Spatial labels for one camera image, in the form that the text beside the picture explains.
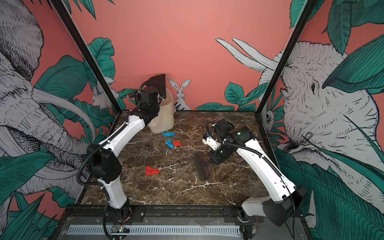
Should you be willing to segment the brown hand brush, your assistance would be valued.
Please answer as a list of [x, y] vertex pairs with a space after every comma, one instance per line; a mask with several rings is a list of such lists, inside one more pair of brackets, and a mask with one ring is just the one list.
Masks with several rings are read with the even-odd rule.
[[195, 169], [201, 181], [207, 181], [211, 175], [211, 163], [197, 153], [194, 157]]

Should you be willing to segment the dark brown dustpan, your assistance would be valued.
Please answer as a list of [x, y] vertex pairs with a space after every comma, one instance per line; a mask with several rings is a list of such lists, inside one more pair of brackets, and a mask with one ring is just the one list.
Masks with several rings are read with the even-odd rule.
[[163, 98], [167, 98], [166, 91], [166, 74], [160, 74], [149, 78], [147, 86], [153, 86], [157, 89], [157, 93]]

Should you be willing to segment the blue paper scrap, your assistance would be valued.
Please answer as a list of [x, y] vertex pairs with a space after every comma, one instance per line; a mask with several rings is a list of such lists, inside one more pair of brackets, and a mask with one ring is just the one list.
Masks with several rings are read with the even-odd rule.
[[162, 133], [164, 137], [173, 137], [176, 134], [175, 133]]
[[170, 149], [172, 149], [172, 148], [175, 147], [175, 146], [173, 145], [173, 142], [172, 142], [171, 140], [167, 140], [167, 141], [166, 141], [166, 145], [167, 145]]

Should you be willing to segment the red paper scrap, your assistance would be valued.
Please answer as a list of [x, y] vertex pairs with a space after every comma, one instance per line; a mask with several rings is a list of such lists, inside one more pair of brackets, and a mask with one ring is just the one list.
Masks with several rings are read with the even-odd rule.
[[173, 141], [173, 145], [174, 145], [175, 147], [181, 147], [181, 146], [182, 146], [182, 144], [181, 144], [180, 141]]
[[157, 175], [160, 172], [161, 172], [161, 170], [154, 169], [154, 168], [152, 168], [150, 166], [147, 166], [145, 174], [146, 174], [146, 176], [152, 176], [152, 175]]

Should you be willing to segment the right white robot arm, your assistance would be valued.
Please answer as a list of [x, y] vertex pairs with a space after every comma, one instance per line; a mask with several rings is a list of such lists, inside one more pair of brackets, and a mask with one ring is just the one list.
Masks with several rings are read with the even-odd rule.
[[244, 125], [234, 127], [220, 120], [207, 124], [208, 136], [203, 143], [211, 148], [211, 158], [215, 162], [225, 161], [237, 153], [256, 173], [268, 191], [263, 198], [248, 198], [241, 203], [247, 216], [268, 218], [276, 226], [283, 225], [294, 216], [308, 191], [296, 186], [273, 163], [262, 149], [256, 136]]

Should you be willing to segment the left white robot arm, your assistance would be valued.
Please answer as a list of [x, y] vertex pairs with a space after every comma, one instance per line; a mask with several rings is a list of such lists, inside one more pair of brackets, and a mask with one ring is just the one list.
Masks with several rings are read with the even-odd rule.
[[117, 210], [128, 202], [121, 184], [122, 165], [118, 156], [130, 140], [158, 116], [160, 104], [167, 98], [166, 91], [156, 87], [145, 87], [132, 95], [136, 107], [129, 112], [127, 120], [107, 139], [88, 148], [88, 168], [97, 178], [97, 185], [106, 192], [109, 206]]

